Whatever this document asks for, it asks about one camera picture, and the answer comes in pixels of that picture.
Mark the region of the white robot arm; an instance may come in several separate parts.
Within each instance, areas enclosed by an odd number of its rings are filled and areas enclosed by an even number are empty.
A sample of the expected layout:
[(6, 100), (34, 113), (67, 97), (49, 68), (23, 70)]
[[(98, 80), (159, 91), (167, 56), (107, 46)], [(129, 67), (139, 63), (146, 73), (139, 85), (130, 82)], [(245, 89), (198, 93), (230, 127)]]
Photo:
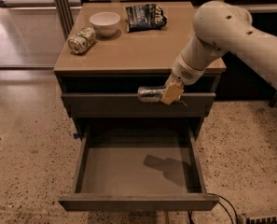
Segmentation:
[(277, 90), (277, 36), (252, 26), (249, 11), (224, 2), (203, 4), (193, 18), (194, 35), (173, 63), (160, 100), (169, 105), (194, 84), (210, 63), (231, 52)]

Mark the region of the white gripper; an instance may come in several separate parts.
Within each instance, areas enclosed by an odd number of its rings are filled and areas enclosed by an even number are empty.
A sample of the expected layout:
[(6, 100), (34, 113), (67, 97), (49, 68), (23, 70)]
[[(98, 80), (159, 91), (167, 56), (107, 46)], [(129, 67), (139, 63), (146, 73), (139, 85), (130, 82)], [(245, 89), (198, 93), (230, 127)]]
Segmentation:
[(196, 70), (190, 67), (183, 57), (178, 55), (173, 63), (172, 72), (165, 82), (166, 89), (160, 100), (164, 104), (170, 105), (181, 97), (184, 86), (196, 83), (203, 74), (204, 69)]

